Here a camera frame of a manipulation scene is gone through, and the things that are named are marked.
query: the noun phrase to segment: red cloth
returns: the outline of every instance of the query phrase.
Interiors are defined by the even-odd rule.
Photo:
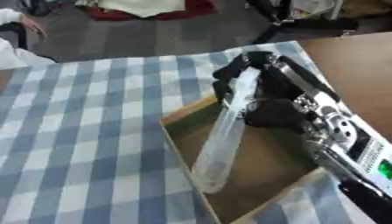
[[[123,21],[139,18],[120,10],[105,10],[100,7],[87,7],[86,12],[96,20]],[[215,8],[210,0],[185,0],[185,10],[160,13],[148,18],[159,20],[191,18],[213,12],[215,12]]]

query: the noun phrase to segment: blue checkered tablecloth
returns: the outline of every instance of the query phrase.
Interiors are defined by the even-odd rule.
[[[211,223],[158,119],[212,93],[212,72],[250,50],[320,75],[296,42],[17,69],[0,97],[1,222]],[[325,174],[248,221],[370,222]]]

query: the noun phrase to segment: open box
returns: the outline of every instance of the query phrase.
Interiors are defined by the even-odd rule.
[[[160,121],[186,176],[217,223],[246,222],[293,186],[316,175],[317,166],[302,147],[300,136],[284,129],[246,127],[224,188],[215,194],[201,192],[190,170],[220,112],[221,105],[210,96]]]

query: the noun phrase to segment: robotic hand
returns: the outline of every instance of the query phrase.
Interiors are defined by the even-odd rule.
[[[392,219],[392,146],[313,73],[272,52],[248,52],[216,71],[218,101],[230,104],[231,80],[248,67],[260,70],[257,89],[242,117],[247,125],[287,128],[304,137],[316,163],[339,189],[379,224]]]

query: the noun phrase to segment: clear plastic bottle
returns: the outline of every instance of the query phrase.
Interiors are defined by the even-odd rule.
[[[259,70],[245,70],[234,85],[234,99],[224,108],[192,168],[192,178],[205,193],[217,193],[228,180],[245,123],[238,118],[256,91]]]

